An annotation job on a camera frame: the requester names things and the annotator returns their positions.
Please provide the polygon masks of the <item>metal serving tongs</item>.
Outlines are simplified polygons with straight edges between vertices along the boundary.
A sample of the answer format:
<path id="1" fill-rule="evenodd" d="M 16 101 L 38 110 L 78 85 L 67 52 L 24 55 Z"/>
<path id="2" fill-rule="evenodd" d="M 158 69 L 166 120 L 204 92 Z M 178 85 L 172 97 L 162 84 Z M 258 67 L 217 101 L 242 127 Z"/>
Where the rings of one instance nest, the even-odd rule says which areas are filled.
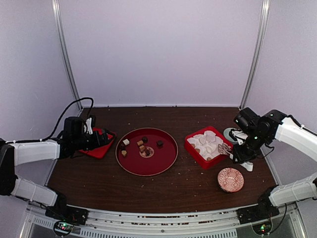
<path id="1" fill-rule="evenodd" d="M 227 155 L 230 159 L 233 160 L 233 152 L 232 149 L 225 143 L 218 144 L 217 151 L 219 154 Z"/>

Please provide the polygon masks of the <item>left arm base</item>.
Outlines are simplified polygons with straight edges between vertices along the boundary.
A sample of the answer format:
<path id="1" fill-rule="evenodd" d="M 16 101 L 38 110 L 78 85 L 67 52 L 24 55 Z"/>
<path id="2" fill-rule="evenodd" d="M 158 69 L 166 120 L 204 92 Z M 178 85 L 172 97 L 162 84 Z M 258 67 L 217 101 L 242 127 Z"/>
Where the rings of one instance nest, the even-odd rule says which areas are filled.
<path id="1" fill-rule="evenodd" d="M 85 225 L 89 214 L 87 209 L 68 205 L 61 208 L 45 205 L 43 207 L 47 217 L 56 219 L 53 224 L 53 232 L 58 237 L 65 237 L 71 234 L 75 227 Z"/>

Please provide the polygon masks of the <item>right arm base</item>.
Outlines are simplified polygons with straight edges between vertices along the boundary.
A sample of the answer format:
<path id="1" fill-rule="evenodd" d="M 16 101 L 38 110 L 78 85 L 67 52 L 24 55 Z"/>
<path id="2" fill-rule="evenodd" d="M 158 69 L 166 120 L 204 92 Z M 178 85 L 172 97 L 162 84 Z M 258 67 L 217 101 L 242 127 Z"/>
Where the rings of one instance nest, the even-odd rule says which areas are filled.
<path id="1" fill-rule="evenodd" d="M 272 218 L 280 214 L 276 207 L 267 209 L 260 205 L 240 208 L 236 212 L 241 225 L 251 225 L 253 232 L 262 237 L 273 231 Z"/>

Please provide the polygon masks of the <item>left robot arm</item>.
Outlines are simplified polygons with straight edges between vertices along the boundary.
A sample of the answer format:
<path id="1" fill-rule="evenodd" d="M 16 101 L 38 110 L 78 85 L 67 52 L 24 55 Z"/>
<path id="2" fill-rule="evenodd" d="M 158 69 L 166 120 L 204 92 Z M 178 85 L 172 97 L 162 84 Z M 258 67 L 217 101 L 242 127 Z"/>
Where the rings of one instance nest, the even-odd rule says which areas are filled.
<path id="1" fill-rule="evenodd" d="M 52 207 L 60 220 L 71 216 L 71 209 L 64 204 L 58 192 L 17 175 L 15 168 L 39 161 L 61 160 L 74 155 L 76 151 L 92 151 L 107 146 L 116 134 L 106 129 L 90 132 L 63 132 L 60 138 L 36 142 L 0 142 L 0 194 L 15 196 Z"/>

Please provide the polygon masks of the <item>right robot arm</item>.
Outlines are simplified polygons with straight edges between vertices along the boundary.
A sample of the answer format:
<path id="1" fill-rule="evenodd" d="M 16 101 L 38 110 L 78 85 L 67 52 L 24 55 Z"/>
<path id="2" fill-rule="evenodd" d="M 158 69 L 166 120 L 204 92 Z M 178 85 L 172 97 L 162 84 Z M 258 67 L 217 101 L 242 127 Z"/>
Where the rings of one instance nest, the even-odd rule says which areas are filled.
<path id="1" fill-rule="evenodd" d="M 317 134 L 300 124 L 292 115 L 271 110 L 263 116 L 250 108 L 242 109 L 234 119 L 240 132 L 231 133 L 237 140 L 231 158 L 234 163 L 252 170 L 251 160 L 260 154 L 263 146 L 281 142 L 284 152 L 278 150 L 275 158 L 281 159 L 278 167 L 285 166 L 289 183 L 268 188 L 258 199 L 254 215 L 264 219 L 281 205 L 317 197 Z"/>

